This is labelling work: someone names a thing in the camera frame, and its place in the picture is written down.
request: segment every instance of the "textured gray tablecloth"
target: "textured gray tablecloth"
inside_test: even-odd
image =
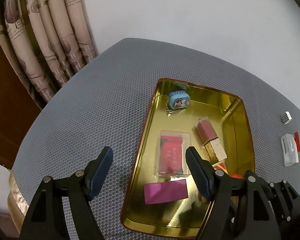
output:
[[[280,143],[286,133],[298,131],[300,136],[300,110],[287,98],[219,58],[165,42],[124,39],[77,73],[30,128],[13,166],[26,201],[31,202],[45,175],[67,177],[108,145],[114,151],[113,166],[100,195],[91,203],[105,239],[164,239],[131,232],[119,219],[146,111],[159,78],[202,84],[242,98],[252,132],[256,173],[268,182],[285,178],[300,194],[300,162],[285,167]],[[287,125],[280,119],[285,111],[293,118]],[[64,207],[71,239],[77,239],[67,199]]]

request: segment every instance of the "blue gripper pad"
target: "blue gripper pad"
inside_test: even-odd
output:
[[[186,150],[186,162],[200,195],[206,200],[212,201],[215,194],[214,168],[208,161],[200,157],[193,146]]]
[[[85,184],[88,188],[88,200],[98,196],[113,161],[113,151],[109,146],[103,148],[96,160],[88,163],[84,169],[87,174]]]

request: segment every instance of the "screw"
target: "screw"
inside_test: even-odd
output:
[[[256,178],[253,177],[253,176],[249,176],[249,177],[248,177],[248,180],[249,180],[250,182],[256,182]]]
[[[78,171],[75,172],[75,175],[76,175],[77,177],[81,177],[83,174],[84,174],[84,171],[83,171],[83,170],[78,170]]]
[[[43,178],[43,182],[49,182],[51,180],[51,177],[50,176],[45,176]]]
[[[225,174],[222,170],[216,170],[215,173],[220,177],[222,177]]]

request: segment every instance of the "purple block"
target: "purple block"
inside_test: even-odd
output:
[[[180,179],[145,184],[144,193],[146,205],[188,198],[187,182],[185,179]]]

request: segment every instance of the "black and white chevron block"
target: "black and white chevron block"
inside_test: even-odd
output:
[[[287,111],[287,112],[284,112],[283,115],[281,115],[281,120],[282,120],[283,124],[287,124],[288,122],[290,122],[292,120],[292,117],[291,117],[290,113]]]

